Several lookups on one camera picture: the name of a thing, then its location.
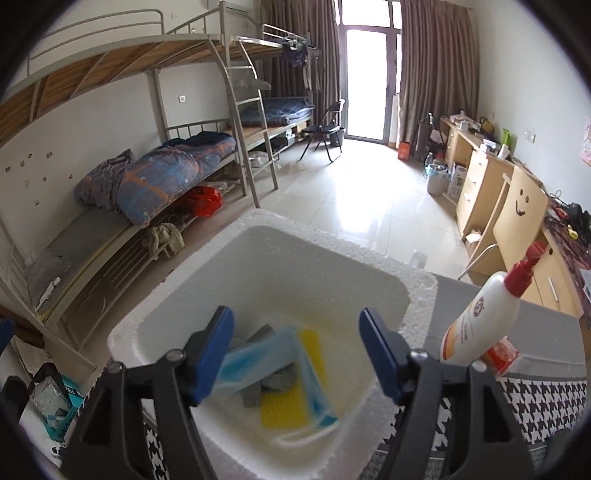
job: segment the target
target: paper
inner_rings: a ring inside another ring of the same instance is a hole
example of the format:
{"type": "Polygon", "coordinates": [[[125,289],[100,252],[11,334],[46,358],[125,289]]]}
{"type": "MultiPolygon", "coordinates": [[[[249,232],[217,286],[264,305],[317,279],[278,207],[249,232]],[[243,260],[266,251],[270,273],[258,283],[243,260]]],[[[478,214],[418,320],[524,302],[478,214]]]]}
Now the paper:
{"type": "Polygon", "coordinates": [[[587,165],[591,166],[591,115],[587,117],[587,121],[585,123],[585,138],[583,140],[581,159],[587,165]]]}
{"type": "Polygon", "coordinates": [[[581,272],[581,276],[583,277],[583,281],[585,282],[583,291],[585,292],[585,295],[587,295],[589,301],[591,301],[591,291],[589,291],[589,288],[591,287],[591,270],[584,270],[582,268],[579,268],[579,271],[581,272]]]}

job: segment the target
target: table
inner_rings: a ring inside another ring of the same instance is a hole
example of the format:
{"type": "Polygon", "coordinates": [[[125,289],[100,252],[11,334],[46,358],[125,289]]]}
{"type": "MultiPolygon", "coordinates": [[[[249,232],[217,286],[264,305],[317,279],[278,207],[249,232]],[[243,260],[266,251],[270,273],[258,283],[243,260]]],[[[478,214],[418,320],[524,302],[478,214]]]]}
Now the table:
{"type": "MultiPolygon", "coordinates": [[[[447,328],[478,293],[479,287],[435,275],[439,286],[431,325],[424,347],[439,358],[439,346],[447,328]]],[[[549,436],[571,427],[586,403],[586,367],[579,325],[566,314],[522,302],[518,320],[509,334],[520,359],[499,379],[530,447],[534,465],[544,459],[549,436]]],[[[439,478],[447,450],[446,428],[452,421],[444,398],[439,409],[432,457],[426,478],[439,478]]],[[[400,427],[403,409],[392,421],[392,435],[400,427]]],[[[383,463],[390,439],[376,452],[359,480],[373,480],[383,463]]]]}

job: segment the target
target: cardboard box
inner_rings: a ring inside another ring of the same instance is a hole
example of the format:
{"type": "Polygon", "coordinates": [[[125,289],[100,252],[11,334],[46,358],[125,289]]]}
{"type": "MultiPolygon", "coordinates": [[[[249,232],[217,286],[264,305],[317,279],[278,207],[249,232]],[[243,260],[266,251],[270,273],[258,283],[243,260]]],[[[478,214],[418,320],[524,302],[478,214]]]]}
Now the cardboard box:
{"type": "Polygon", "coordinates": [[[468,169],[466,167],[454,162],[452,177],[449,183],[449,188],[447,189],[447,196],[450,200],[457,202],[460,199],[467,173],[468,169]]]}
{"type": "Polygon", "coordinates": [[[462,194],[462,187],[454,187],[454,186],[450,185],[450,187],[447,189],[447,197],[456,203],[460,199],[461,194],[462,194]]]}

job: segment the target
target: folding chair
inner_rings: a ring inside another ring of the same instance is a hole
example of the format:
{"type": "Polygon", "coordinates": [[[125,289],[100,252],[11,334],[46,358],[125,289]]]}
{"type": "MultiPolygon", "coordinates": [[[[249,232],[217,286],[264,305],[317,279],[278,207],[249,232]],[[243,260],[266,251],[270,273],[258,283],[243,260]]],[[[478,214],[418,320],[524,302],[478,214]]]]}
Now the folding chair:
{"type": "MultiPolygon", "coordinates": [[[[316,135],[319,135],[320,139],[318,140],[318,143],[316,144],[316,148],[314,149],[314,151],[318,150],[318,147],[320,146],[321,141],[324,142],[326,154],[329,156],[330,162],[331,163],[334,162],[334,160],[332,158],[330,158],[329,146],[326,144],[326,136],[335,134],[340,130],[340,125],[336,124],[336,120],[337,120],[338,114],[343,111],[344,104],[345,104],[344,100],[339,100],[338,102],[333,103],[330,107],[328,107],[326,112],[324,112],[324,115],[322,116],[322,120],[320,121],[320,125],[310,125],[309,127],[306,127],[302,130],[304,133],[310,134],[310,139],[308,140],[308,144],[306,145],[306,148],[304,149],[304,152],[302,153],[300,160],[302,158],[304,158],[304,155],[308,151],[308,147],[312,143],[312,140],[315,139],[316,135]],[[328,123],[325,123],[329,117],[331,117],[330,121],[328,123]]],[[[339,144],[339,150],[342,154],[343,148],[342,148],[342,145],[340,144],[340,139],[338,137],[339,136],[337,135],[337,143],[339,144]]]]}

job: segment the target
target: styrofoam container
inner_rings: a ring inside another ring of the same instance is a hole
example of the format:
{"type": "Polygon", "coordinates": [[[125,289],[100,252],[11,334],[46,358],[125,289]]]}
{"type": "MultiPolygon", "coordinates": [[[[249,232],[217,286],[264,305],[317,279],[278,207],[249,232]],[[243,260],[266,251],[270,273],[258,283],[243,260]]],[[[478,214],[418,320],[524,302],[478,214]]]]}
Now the styrofoam container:
{"type": "Polygon", "coordinates": [[[225,479],[356,479],[387,434],[386,398],[358,332],[364,307],[376,307],[412,348],[427,334],[437,291],[431,274],[335,236],[256,210],[183,262],[133,309],[108,339],[128,367],[182,348],[218,305],[235,314],[235,334],[295,325],[316,330],[327,372],[325,393],[341,420],[333,433],[299,449],[270,443],[257,409],[240,395],[210,397],[193,417],[212,465],[225,479]]]}

